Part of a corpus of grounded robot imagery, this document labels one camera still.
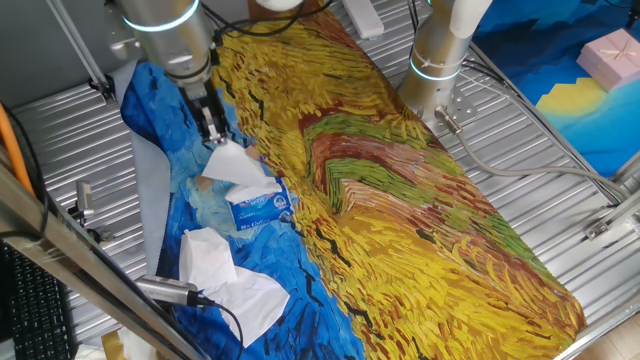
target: cable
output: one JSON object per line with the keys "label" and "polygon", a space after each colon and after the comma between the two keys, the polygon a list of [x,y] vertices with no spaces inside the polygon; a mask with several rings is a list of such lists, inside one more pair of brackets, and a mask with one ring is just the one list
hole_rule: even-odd
{"label": "cable", "polygon": [[[237,24],[239,23],[244,23],[244,22],[249,22],[247,25],[253,23],[252,20],[240,20],[238,22],[233,22],[230,23],[227,20],[225,20],[222,16],[220,16],[218,13],[216,13],[215,11],[213,11],[208,5],[202,3],[202,7],[204,8],[205,12],[208,13],[209,15],[213,16],[214,18],[220,20],[220,22],[222,22],[225,26],[222,28],[221,32],[223,34],[229,32],[231,30],[235,30],[241,34],[245,34],[245,35],[249,35],[249,36],[256,36],[256,37],[269,37],[269,36],[273,36],[273,35],[277,35],[280,34],[282,32],[287,31],[287,29],[289,29],[291,26],[293,26],[293,24],[298,21],[298,19],[300,18],[300,16],[302,15],[302,10],[304,9],[304,5],[305,5],[305,0],[302,0],[302,2],[300,3],[300,6],[298,7],[298,10],[296,11],[295,15],[292,17],[288,17],[286,19],[289,20],[289,22],[287,24],[285,24],[284,26],[282,26],[279,29],[273,30],[273,31],[269,31],[266,33],[257,33],[257,32],[253,32],[253,31],[247,31],[242,29],[241,27],[238,27]],[[262,22],[262,21],[266,21],[267,19],[264,20],[255,20],[256,22]]]}
{"label": "cable", "polygon": [[466,66],[469,69],[472,69],[472,70],[475,70],[475,71],[477,71],[477,72],[479,72],[481,74],[484,74],[484,75],[486,75],[486,76],[488,76],[488,77],[490,77],[490,78],[492,78],[492,79],[494,79],[494,80],[496,80],[496,81],[498,81],[500,83],[504,82],[504,79],[500,78],[500,76],[498,74],[493,73],[491,71],[484,70],[482,68],[470,65],[470,64],[468,64],[466,62],[463,62],[462,66]]}
{"label": "cable", "polygon": [[487,65],[485,65],[483,63],[477,62],[475,60],[469,60],[469,59],[466,59],[466,58],[464,60],[462,60],[462,61],[464,63],[468,64],[468,66],[470,66],[470,67],[480,68],[482,70],[485,70],[485,71],[488,71],[488,72],[492,73],[493,75],[495,75],[497,77],[500,77],[498,72],[496,72],[494,69],[490,68],[489,66],[487,66]]}
{"label": "cable", "polygon": [[[245,20],[238,20],[234,22],[229,22],[225,20],[222,16],[220,16],[218,13],[213,11],[209,6],[207,6],[204,3],[202,4],[202,7],[205,13],[207,14],[207,16],[209,16],[211,19],[216,18],[225,25],[221,29],[221,33],[223,34],[235,30],[243,35],[265,37],[265,36],[276,35],[286,31],[291,26],[293,26],[293,24],[299,19],[310,17],[325,11],[326,9],[329,8],[329,6],[331,6],[331,4],[333,4],[334,1],[335,0],[328,0],[327,2],[325,2],[323,6],[319,7],[318,9],[310,11],[308,13],[304,13],[304,14],[302,13],[302,10],[304,7],[304,1],[303,1],[300,4],[300,8],[298,8],[298,12],[291,16],[281,16],[281,17],[275,17],[275,18],[262,18],[262,19],[245,19]],[[285,24],[282,28],[276,29],[274,31],[266,32],[266,33],[257,33],[257,32],[247,31],[245,29],[242,29],[243,26],[253,26],[261,22],[273,22],[273,21],[285,21],[285,20],[289,20],[289,23]]]}
{"label": "cable", "polygon": [[40,241],[40,240],[42,240],[44,238],[44,232],[45,232],[46,227],[47,227],[47,221],[49,220],[49,204],[50,204],[49,194],[47,193],[46,183],[44,181],[44,174],[42,172],[42,168],[40,167],[40,162],[38,161],[38,158],[36,156],[36,152],[35,152],[35,150],[33,148],[33,143],[29,139],[29,136],[27,135],[27,132],[26,132],[22,122],[20,121],[20,119],[18,119],[18,117],[11,111],[11,109],[7,108],[2,101],[0,101],[0,108],[4,109],[6,114],[11,116],[11,118],[15,122],[16,126],[18,127],[18,129],[22,133],[22,136],[24,137],[24,140],[25,140],[25,142],[27,144],[27,148],[29,149],[29,153],[31,155],[31,159],[33,161],[33,165],[34,165],[34,167],[36,169],[36,178],[35,179],[37,180],[36,182],[39,185],[38,197],[39,197],[40,201],[42,202],[42,206],[43,206],[42,222],[40,224],[40,229],[39,229],[39,234],[38,235],[34,235],[32,233],[23,232],[23,231],[7,231],[7,232],[4,232],[4,233],[0,233],[0,239],[4,239],[4,238],[8,238],[8,237],[24,237],[24,238],[29,239],[31,241]]}
{"label": "cable", "polygon": [[[491,90],[499,95],[504,96],[505,98],[509,99],[510,101],[512,101],[513,104],[515,104],[516,106],[518,106],[518,108],[520,108],[520,110],[522,112],[524,112],[525,114],[527,113],[521,106],[520,104],[518,104],[517,102],[513,101],[513,99],[507,95],[504,94],[496,89],[493,89],[485,84],[481,84],[477,81],[475,81],[473,78],[466,76],[462,73],[460,73],[461,76],[466,77],[468,80],[474,82],[476,85],[482,86],[488,90]],[[582,170],[582,169],[578,169],[578,168],[572,168],[572,167],[544,167],[544,168],[538,168],[538,169],[526,169],[526,170],[500,170],[500,169],[496,169],[493,168],[489,165],[487,165],[486,163],[484,163],[482,160],[480,160],[480,158],[478,158],[476,156],[476,154],[473,152],[473,150],[471,149],[471,147],[469,146],[469,143],[467,142],[466,138],[464,137],[464,135],[462,134],[462,130],[454,133],[456,135],[456,137],[458,137],[458,140],[460,140],[460,144],[462,144],[462,147],[465,149],[465,151],[467,152],[467,154],[469,154],[469,156],[478,164],[478,167],[481,168],[482,170],[492,173],[494,175],[498,175],[498,176],[527,176],[527,175],[536,175],[536,174],[545,174],[545,173],[568,173],[568,174],[575,174],[575,175],[581,175],[581,176],[585,176],[587,178],[599,181],[600,183],[602,183],[602,185],[604,185],[605,187],[607,187],[609,190],[622,195],[623,199],[627,199],[631,196],[631,194],[629,194],[629,192],[625,189],[623,189],[622,187],[620,187],[619,185],[617,185],[616,183],[614,183],[613,181],[600,176],[596,173],[592,173],[590,171],[587,170]]]}
{"label": "cable", "polygon": [[236,357],[237,360],[240,360],[240,357],[242,356],[242,352],[244,351],[244,336],[242,335],[242,326],[240,326],[240,320],[238,320],[238,318],[236,317],[236,314],[234,314],[231,310],[227,309],[226,307],[218,304],[217,302],[209,299],[208,297],[202,294],[199,294],[198,301],[199,301],[199,305],[217,307],[218,309],[226,312],[227,314],[229,314],[229,316],[233,318],[233,321],[236,323],[236,326],[238,327],[238,336],[240,337],[240,352],[238,353],[238,357]]}
{"label": "cable", "polygon": [[16,178],[20,181],[22,186],[31,193],[31,195],[35,196],[33,186],[31,186],[31,180],[29,179],[29,173],[27,172],[27,166],[25,165],[24,158],[22,157],[22,151],[20,151],[18,139],[16,138],[13,126],[11,126],[11,121],[9,121],[9,117],[2,105],[0,105],[0,134],[2,135],[4,145],[9,152],[11,164],[13,165],[13,172],[15,173]]}
{"label": "cable", "polygon": [[413,34],[415,35],[418,32],[418,24],[416,18],[413,16],[413,11],[411,10],[411,1],[407,0],[407,9],[409,9],[409,17],[411,18],[411,26],[413,27]]}
{"label": "cable", "polygon": [[220,24],[220,22],[218,22],[218,19],[214,18],[214,17],[213,17],[213,16],[211,16],[211,15],[207,15],[207,16],[208,16],[208,17],[209,17],[209,19],[211,19],[211,21],[213,21],[213,23],[216,25],[216,29],[217,29],[217,30],[222,30],[222,27],[223,27],[223,26],[222,26],[222,24]]}
{"label": "cable", "polygon": [[606,2],[607,4],[609,4],[609,5],[613,6],[613,7],[617,7],[618,9],[631,9],[631,6],[616,4],[616,3],[612,2],[611,0],[604,0],[604,2]]}
{"label": "cable", "polygon": [[417,28],[418,26],[420,26],[420,17],[418,16],[418,8],[416,7],[416,0],[411,0],[411,5],[413,7],[413,17],[416,19],[416,28]]}

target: power cord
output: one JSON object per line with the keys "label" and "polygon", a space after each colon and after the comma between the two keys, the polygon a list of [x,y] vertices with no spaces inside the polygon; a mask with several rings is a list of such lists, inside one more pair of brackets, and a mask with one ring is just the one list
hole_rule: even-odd
{"label": "power cord", "polygon": [[475,71],[477,71],[479,73],[487,75],[488,77],[490,77],[490,78],[492,78],[492,79],[494,79],[494,80],[496,80],[496,81],[498,81],[500,83],[504,82],[504,79],[502,79],[500,77],[500,75],[495,70],[493,70],[492,68],[490,68],[490,67],[488,67],[488,66],[486,66],[484,64],[481,64],[481,63],[479,63],[477,61],[464,59],[464,60],[462,60],[462,65],[466,66],[466,67],[468,67],[468,68],[470,68],[472,70],[475,70]]}
{"label": "power cord", "polygon": [[[263,19],[245,19],[245,20],[238,20],[238,21],[234,21],[234,22],[229,22],[226,19],[224,19],[220,14],[218,14],[217,12],[213,11],[213,9],[211,9],[208,5],[202,3],[202,8],[205,11],[205,14],[212,19],[213,21],[220,21],[222,24],[224,24],[224,27],[222,27],[220,29],[220,32],[222,34],[226,34],[229,33],[231,31],[237,31],[243,35],[248,35],[248,36],[256,36],[256,37],[269,37],[269,36],[273,36],[273,35],[277,35],[280,34],[282,32],[285,32],[286,30],[288,30],[291,26],[293,26],[293,24],[295,24],[296,21],[298,21],[299,19],[302,18],[306,18],[306,17],[310,17],[313,15],[316,15],[320,12],[323,12],[324,10],[328,9],[329,6],[331,6],[331,4],[333,4],[335,0],[328,0],[323,6],[321,6],[320,8],[310,11],[308,13],[303,13],[302,11],[304,10],[305,7],[305,0],[302,0],[302,2],[300,3],[298,10],[296,11],[296,13],[292,16],[281,16],[281,17],[275,17],[275,18],[263,18]],[[256,25],[258,23],[261,22],[273,22],[273,21],[286,21],[288,20],[288,22],[283,25],[281,28],[278,28],[276,30],[273,31],[269,31],[269,32],[264,32],[264,33],[259,33],[259,32],[254,32],[254,31],[248,31],[243,29],[242,27],[245,26],[253,26]]]}
{"label": "power cord", "polygon": [[33,183],[36,183],[39,185],[37,195],[38,195],[38,200],[42,202],[42,206],[43,206],[42,221],[40,223],[40,229],[38,234],[33,234],[26,231],[6,231],[6,232],[0,233],[0,239],[6,239],[9,237],[22,237],[22,238],[37,242],[44,239],[44,232],[47,228],[47,221],[49,219],[49,194],[47,193],[46,183],[44,181],[44,175],[42,173],[42,168],[40,167],[40,162],[38,161],[38,158],[36,156],[36,152],[33,148],[33,144],[31,143],[31,140],[29,139],[29,136],[27,135],[27,132],[22,122],[13,113],[13,111],[11,111],[8,107],[5,106],[5,104],[2,101],[0,101],[0,104],[2,104],[2,107],[4,108],[7,115],[9,115],[9,117],[16,124],[16,126],[20,130],[20,133],[22,134],[25,140],[25,143],[27,144],[27,148],[29,150],[31,160],[33,161],[33,165],[36,170],[35,177],[32,176],[33,174],[30,174],[30,177],[33,177],[32,179]]}
{"label": "power cord", "polygon": [[411,26],[413,27],[414,35],[418,32],[418,16],[415,11],[415,0],[407,0],[407,8],[409,9],[409,17],[411,17]]}
{"label": "power cord", "polygon": [[236,357],[237,360],[240,360],[240,357],[242,356],[242,352],[244,351],[244,336],[242,335],[242,326],[240,326],[240,320],[238,320],[238,318],[236,317],[236,314],[234,314],[233,311],[227,309],[226,307],[218,304],[217,302],[209,299],[208,297],[200,293],[198,293],[196,306],[217,307],[218,309],[226,312],[227,314],[229,314],[229,316],[233,318],[233,321],[236,323],[236,326],[238,327],[238,336],[240,337],[240,352],[238,353],[238,357]]}
{"label": "power cord", "polygon": [[[461,74],[462,76],[466,77],[467,79],[475,82],[472,78]],[[490,87],[484,85],[484,84],[480,84],[478,82],[475,82],[478,85],[481,85],[483,87],[486,87],[490,90],[495,91],[496,93],[502,94],[501,92],[495,90],[495,89],[491,89]],[[467,139],[465,138],[465,136],[463,135],[463,129],[460,126],[460,124],[458,124],[458,122],[453,119],[445,110],[444,107],[440,106],[438,108],[436,108],[435,110],[435,116],[438,120],[442,121],[447,128],[449,129],[449,131],[455,135],[458,140],[460,141],[460,144],[462,145],[462,147],[464,148],[464,150],[467,152],[467,154],[469,155],[469,157],[471,157],[473,159],[473,161],[475,161],[475,163],[478,165],[478,167],[488,173],[494,174],[494,175],[498,175],[498,176],[507,176],[507,177],[519,177],[519,176],[528,176],[528,175],[538,175],[538,174],[546,174],[546,173],[567,173],[567,174],[575,174],[575,175],[581,175],[596,181],[599,181],[600,183],[602,183],[605,187],[607,187],[609,190],[619,194],[622,196],[623,199],[628,199],[631,194],[629,194],[629,192],[625,189],[623,189],[622,187],[620,187],[619,185],[617,185],[616,183],[614,183],[613,181],[600,176],[598,174],[592,173],[590,171],[587,170],[582,170],[582,169],[578,169],[578,168],[572,168],[572,167],[543,167],[543,168],[538,168],[538,169],[525,169],[525,170],[501,170],[501,169],[496,169],[494,167],[491,167],[489,165],[487,165],[485,162],[483,162],[473,151],[473,149],[471,148],[471,146],[469,145],[469,143],[467,142]]]}

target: blue painted background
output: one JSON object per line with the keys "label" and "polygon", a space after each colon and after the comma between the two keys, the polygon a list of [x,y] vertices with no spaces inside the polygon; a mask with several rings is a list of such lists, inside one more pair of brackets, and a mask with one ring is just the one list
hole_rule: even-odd
{"label": "blue painted background", "polygon": [[[589,77],[576,64],[580,50],[624,27],[627,13],[604,0],[493,0],[474,42],[536,104],[555,84]],[[640,21],[631,35],[640,39]],[[595,114],[548,118],[596,171],[608,177],[640,151],[639,101],[635,84],[610,93],[606,108]]]}
{"label": "blue painted background", "polygon": [[[237,127],[234,108],[224,103],[234,138],[247,145]],[[242,359],[364,359],[362,342],[320,281],[300,236],[279,221],[238,232],[224,194],[231,183],[215,181],[202,191],[193,178],[211,150],[203,146],[178,89],[162,69],[138,65],[125,94],[122,117],[133,131],[158,146],[171,164],[171,200],[158,276],[178,278],[181,237],[185,230],[208,226],[229,241],[236,266],[275,279],[291,298],[284,314],[245,349]],[[235,359],[239,342],[217,309],[178,307],[176,317],[212,359]]]}

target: pink box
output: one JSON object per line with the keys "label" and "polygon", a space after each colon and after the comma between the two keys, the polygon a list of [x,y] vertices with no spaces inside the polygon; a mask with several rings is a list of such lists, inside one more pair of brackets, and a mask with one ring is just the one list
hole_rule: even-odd
{"label": "pink box", "polygon": [[578,64],[607,91],[640,79],[640,43],[620,29],[582,48]]}

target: slatted metal surface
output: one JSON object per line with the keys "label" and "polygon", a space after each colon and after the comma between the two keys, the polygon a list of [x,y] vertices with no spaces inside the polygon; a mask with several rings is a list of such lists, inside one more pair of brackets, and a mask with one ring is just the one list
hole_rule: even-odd
{"label": "slatted metal surface", "polygon": [[[86,85],[16,111],[34,143],[47,188],[64,208],[76,200],[75,182],[92,186],[95,216],[86,227],[108,230],[114,240],[101,246],[132,278],[146,273],[142,224],[129,128],[117,107],[108,108]],[[78,341],[118,324],[75,292],[69,292],[73,331]]]}
{"label": "slatted metal surface", "polygon": [[[358,43],[397,86],[409,66],[413,41],[407,2],[374,0],[373,4],[385,33]],[[417,0],[416,5],[421,18],[429,15],[425,0]],[[331,10],[349,34],[358,38],[342,3],[336,2]],[[469,57],[478,59],[473,52]],[[581,166],[571,149],[556,141],[524,104],[514,103],[514,96],[487,89],[490,86],[508,93],[494,80],[471,69],[463,75],[458,87],[478,115],[462,125],[480,158],[502,169]],[[585,241],[584,228],[611,211],[608,198],[589,180],[562,174],[491,176],[476,168],[444,126],[432,126],[431,130],[540,260],[577,297],[589,322],[619,306],[640,287],[640,241],[631,225]]]}

